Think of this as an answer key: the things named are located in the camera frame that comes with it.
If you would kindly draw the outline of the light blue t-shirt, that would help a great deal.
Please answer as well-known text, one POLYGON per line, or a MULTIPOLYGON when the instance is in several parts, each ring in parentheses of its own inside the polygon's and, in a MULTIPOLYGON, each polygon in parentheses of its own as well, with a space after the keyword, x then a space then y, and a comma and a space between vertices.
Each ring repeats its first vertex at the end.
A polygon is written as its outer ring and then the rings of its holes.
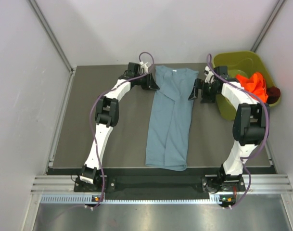
POLYGON ((154 94, 145 164, 173 171, 187 168, 193 101, 189 96, 199 72, 188 68, 155 68, 154 94))

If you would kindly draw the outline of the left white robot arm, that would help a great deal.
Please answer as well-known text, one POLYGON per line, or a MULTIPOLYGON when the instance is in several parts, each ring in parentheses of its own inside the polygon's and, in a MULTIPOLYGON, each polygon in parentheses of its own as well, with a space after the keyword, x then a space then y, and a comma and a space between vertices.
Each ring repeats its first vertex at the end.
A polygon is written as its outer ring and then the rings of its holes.
POLYGON ((112 89, 96 99, 90 112, 93 144, 79 176, 91 191, 98 190, 102 184, 102 158, 109 136, 119 121, 120 101, 134 86, 144 90, 159 89, 151 73, 153 67, 149 62, 129 63, 112 89))

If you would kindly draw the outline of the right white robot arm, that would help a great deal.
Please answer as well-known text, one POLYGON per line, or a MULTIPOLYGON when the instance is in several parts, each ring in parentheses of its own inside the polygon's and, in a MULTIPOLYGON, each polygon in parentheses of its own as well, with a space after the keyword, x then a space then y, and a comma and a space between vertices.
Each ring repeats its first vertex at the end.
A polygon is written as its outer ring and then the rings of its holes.
POLYGON ((203 190, 208 193, 244 191, 242 178, 245 163, 269 133, 269 105, 246 91, 236 78, 230 78, 227 66, 204 69, 205 79, 196 79, 189 100, 201 93, 202 103, 215 102, 216 96, 226 98, 236 110, 232 135, 234 143, 226 161, 215 177, 203 177, 203 190))

